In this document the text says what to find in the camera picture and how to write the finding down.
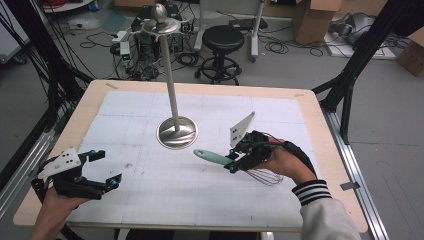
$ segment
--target jacket sleeve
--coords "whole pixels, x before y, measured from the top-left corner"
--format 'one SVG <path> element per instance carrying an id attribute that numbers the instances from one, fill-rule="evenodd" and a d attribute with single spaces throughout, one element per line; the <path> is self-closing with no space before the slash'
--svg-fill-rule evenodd
<path id="1" fill-rule="evenodd" d="M 324 180 L 300 184 L 292 191 L 302 205 L 302 240 L 361 239 L 343 203 L 331 197 Z"/>

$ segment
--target black stool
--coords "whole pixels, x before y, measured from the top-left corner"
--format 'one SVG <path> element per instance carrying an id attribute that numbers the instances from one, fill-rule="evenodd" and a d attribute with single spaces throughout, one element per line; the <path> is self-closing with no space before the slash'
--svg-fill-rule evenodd
<path id="1" fill-rule="evenodd" d="M 237 29 L 220 25 L 208 28 L 202 37 L 203 44 L 213 51 L 214 57 L 203 61 L 200 68 L 194 73 L 200 78 L 200 72 L 215 82 L 233 79 L 238 86 L 237 75 L 241 73 L 240 66 L 232 59 L 225 57 L 226 54 L 239 50 L 244 44 L 244 36 Z"/>

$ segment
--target hand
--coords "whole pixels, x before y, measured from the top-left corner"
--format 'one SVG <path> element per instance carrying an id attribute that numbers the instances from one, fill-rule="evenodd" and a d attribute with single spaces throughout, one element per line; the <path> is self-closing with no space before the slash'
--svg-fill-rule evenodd
<path id="1" fill-rule="evenodd" d="M 275 139 L 273 137 L 268 137 L 268 141 L 284 142 L 283 139 Z M 271 157 L 267 161 L 256 166 L 254 169 L 261 168 L 268 169 L 276 174 L 287 176 L 293 179 L 297 185 L 317 179 L 312 171 L 309 170 L 309 168 L 306 167 L 299 158 L 280 146 L 274 147 Z"/>
<path id="2" fill-rule="evenodd" d="M 65 225 L 65 220 L 80 204 L 87 202 L 85 198 L 68 198 L 61 196 L 54 187 L 47 190 L 43 206 L 38 213 L 31 240 L 56 239 L 56 235 Z"/>

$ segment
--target white mounting plate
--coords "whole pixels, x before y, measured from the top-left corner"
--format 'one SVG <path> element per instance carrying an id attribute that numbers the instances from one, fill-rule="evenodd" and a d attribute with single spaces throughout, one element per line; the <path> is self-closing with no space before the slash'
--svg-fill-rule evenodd
<path id="1" fill-rule="evenodd" d="M 38 178 L 50 177 L 66 170 L 81 165 L 77 151 L 74 147 L 69 147 L 63 151 L 53 162 L 47 164 L 45 169 L 38 174 Z"/>
<path id="2" fill-rule="evenodd" d="M 230 146 L 234 148 L 239 143 L 255 118 L 255 111 L 230 128 Z"/>

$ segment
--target round metal base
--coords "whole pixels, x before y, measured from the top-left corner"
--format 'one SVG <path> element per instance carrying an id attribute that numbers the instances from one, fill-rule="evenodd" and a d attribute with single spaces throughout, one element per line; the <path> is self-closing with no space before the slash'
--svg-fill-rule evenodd
<path id="1" fill-rule="evenodd" d="M 191 119 L 178 117 L 180 130 L 175 131 L 173 118 L 166 119 L 159 125 L 156 136 L 162 146 L 170 149 L 183 149 L 190 146 L 197 139 L 199 133 L 197 125 Z"/>

